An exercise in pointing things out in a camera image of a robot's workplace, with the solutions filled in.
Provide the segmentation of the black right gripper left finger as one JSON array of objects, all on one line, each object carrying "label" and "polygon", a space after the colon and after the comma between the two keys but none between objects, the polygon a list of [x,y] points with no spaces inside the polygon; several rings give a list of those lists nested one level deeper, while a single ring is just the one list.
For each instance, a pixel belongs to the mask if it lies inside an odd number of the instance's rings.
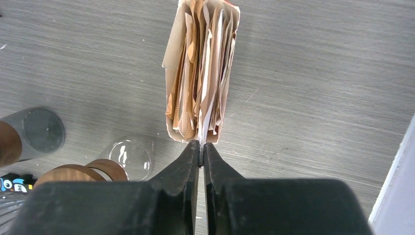
[{"label": "black right gripper left finger", "polygon": [[192,235],[200,143],[148,181],[47,182],[24,200],[9,235]]}]

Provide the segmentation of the clear glass carafe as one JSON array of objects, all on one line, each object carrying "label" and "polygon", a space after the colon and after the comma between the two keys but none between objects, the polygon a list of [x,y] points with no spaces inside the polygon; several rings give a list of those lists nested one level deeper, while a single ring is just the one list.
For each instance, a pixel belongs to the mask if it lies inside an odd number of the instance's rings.
[{"label": "clear glass carafe", "polygon": [[105,147],[97,156],[119,164],[129,180],[146,181],[153,170],[153,159],[142,143],[131,137],[122,137]]}]

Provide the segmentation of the smoky glass carafe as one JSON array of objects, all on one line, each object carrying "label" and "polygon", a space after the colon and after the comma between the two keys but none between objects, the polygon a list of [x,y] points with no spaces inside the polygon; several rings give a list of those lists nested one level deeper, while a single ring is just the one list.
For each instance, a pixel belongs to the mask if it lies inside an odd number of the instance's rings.
[{"label": "smoky glass carafe", "polygon": [[53,111],[34,107],[0,119],[0,166],[48,156],[65,141],[65,127]]}]

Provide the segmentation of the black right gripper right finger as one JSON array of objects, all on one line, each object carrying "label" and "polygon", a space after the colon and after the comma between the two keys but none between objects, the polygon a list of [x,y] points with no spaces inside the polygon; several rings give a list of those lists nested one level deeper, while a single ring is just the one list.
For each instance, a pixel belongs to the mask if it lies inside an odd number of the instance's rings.
[{"label": "black right gripper right finger", "polygon": [[203,148],[210,235],[370,235],[360,204],[336,179],[248,179],[212,143]]}]

